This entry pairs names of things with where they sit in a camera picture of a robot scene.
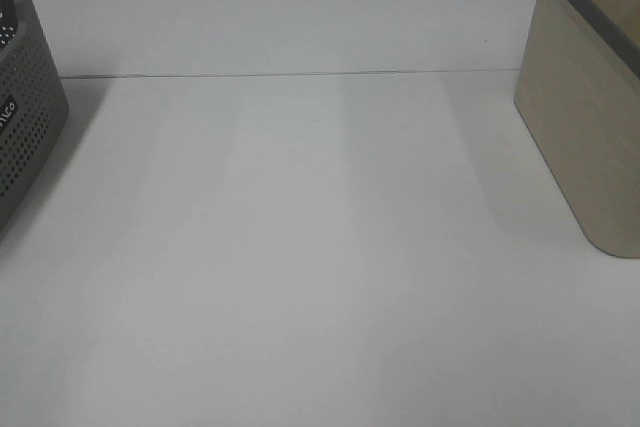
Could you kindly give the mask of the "beige bin with grey rim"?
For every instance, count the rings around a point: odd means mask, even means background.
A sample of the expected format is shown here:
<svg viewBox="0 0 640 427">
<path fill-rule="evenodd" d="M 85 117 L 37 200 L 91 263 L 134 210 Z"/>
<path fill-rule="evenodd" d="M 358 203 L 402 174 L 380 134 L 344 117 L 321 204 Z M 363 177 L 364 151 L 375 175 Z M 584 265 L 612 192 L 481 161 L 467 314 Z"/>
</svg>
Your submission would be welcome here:
<svg viewBox="0 0 640 427">
<path fill-rule="evenodd" d="M 639 256 L 639 0 L 535 0 L 514 104 L 587 240 Z"/>
</svg>

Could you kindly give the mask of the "grey perforated plastic basket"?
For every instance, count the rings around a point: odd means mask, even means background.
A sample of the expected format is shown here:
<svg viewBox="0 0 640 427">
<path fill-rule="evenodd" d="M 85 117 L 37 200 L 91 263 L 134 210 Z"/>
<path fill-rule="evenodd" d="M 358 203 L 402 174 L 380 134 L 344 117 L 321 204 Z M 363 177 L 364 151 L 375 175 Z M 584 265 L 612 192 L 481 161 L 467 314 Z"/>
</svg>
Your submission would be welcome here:
<svg viewBox="0 0 640 427">
<path fill-rule="evenodd" d="M 1 0 L 1 226 L 48 160 L 69 105 L 33 0 Z"/>
</svg>

